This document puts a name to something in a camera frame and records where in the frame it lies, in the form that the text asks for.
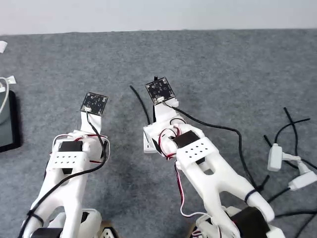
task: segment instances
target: perforated bracket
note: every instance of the perforated bracket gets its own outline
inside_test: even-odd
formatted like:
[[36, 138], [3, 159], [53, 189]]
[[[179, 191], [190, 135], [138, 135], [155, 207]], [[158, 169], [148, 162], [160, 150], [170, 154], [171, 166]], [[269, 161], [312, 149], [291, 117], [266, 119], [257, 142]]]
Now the perforated bracket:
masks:
[[187, 168], [190, 164], [213, 153], [219, 153], [219, 151], [207, 137], [204, 137], [178, 149], [176, 157], [182, 167]]
[[89, 159], [85, 152], [55, 152], [52, 154], [47, 169], [76, 168], [85, 170], [89, 166]]

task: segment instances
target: gray carpet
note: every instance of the gray carpet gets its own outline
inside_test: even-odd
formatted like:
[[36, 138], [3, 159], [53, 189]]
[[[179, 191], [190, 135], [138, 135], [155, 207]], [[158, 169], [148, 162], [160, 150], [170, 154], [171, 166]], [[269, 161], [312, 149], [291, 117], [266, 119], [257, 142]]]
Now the gray carpet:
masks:
[[[0, 154], [0, 237], [16, 237], [43, 181], [52, 139], [80, 128], [79, 108], [87, 91], [109, 96], [102, 133], [112, 142], [107, 166], [91, 174], [84, 206], [98, 209], [124, 238], [183, 238], [191, 225], [179, 213], [173, 163], [143, 154], [146, 119], [133, 92], [152, 108], [144, 84], [166, 76], [181, 109], [201, 120], [237, 128], [243, 135], [247, 165], [257, 183], [266, 174], [267, 134], [273, 139], [288, 123], [283, 107], [298, 124], [299, 154], [317, 164], [317, 30], [155, 31], [3, 36], [0, 75], [15, 75], [20, 99], [23, 146]], [[238, 138], [229, 131], [202, 128], [223, 157], [245, 176]], [[280, 138], [294, 151], [289, 127]], [[265, 198], [297, 175], [287, 165], [269, 173]], [[186, 212], [203, 210], [201, 199], [182, 176]], [[317, 183], [278, 198], [276, 214], [316, 209]], [[244, 203], [224, 194], [224, 205]], [[287, 238], [309, 215], [274, 223]], [[314, 238], [317, 218], [301, 237]]]

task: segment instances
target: white wall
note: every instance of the white wall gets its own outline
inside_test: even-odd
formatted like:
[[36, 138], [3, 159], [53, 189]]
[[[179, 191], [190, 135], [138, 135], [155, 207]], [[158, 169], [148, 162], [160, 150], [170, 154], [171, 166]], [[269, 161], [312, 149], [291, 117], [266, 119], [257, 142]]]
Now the white wall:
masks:
[[315, 28], [317, 0], [0, 0], [0, 35]]

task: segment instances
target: small circuit board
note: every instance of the small circuit board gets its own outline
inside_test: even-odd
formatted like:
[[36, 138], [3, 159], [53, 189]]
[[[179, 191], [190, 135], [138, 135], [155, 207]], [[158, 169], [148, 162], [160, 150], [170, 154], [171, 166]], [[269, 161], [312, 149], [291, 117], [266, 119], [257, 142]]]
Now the small circuit board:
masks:
[[154, 105], [175, 98], [174, 92], [165, 77], [148, 83], [145, 87]]
[[104, 112], [108, 97], [96, 93], [88, 92], [81, 105], [81, 112], [89, 112], [101, 116]]

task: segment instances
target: robotic arm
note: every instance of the robotic arm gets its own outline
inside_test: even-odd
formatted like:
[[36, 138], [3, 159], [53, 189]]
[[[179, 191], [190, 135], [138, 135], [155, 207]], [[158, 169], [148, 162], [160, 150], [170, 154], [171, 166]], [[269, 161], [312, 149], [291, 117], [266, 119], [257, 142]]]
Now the robotic arm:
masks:
[[[101, 168], [110, 156], [109, 140], [100, 135], [106, 100], [105, 96], [87, 93], [81, 109], [81, 129], [54, 139], [41, 191], [19, 237], [98, 238], [103, 233], [100, 233], [100, 213], [95, 209], [82, 209], [82, 199], [88, 173]], [[45, 221], [59, 206], [63, 206], [65, 212], [44, 228]]]
[[[266, 200], [230, 167], [202, 130], [186, 124], [173, 109], [178, 106], [178, 101], [166, 78], [156, 79], [146, 88], [155, 105], [157, 121], [144, 127], [144, 152], [159, 152], [167, 160], [176, 158], [176, 173], [179, 169], [185, 174], [208, 213], [197, 220], [197, 227], [204, 237], [217, 238], [220, 229], [221, 237], [225, 238], [240, 238], [241, 231], [244, 238], [248, 238], [247, 234], [283, 238], [280, 229], [267, 224], [274, 219], [274, 212]], [[223, 191], [244, 200], [249, 208], [242, 212], [232, 207], [224, 208], [219, 197]], [[259, 222], [251, 224], [251, 220], [256, 219]], [[256, 236], [248, 230], [250, 228], [244, 230], [246, 221], [250, 221], [249, 225], [258, 224], [259, 227], [254, 228], [258, 230]]]

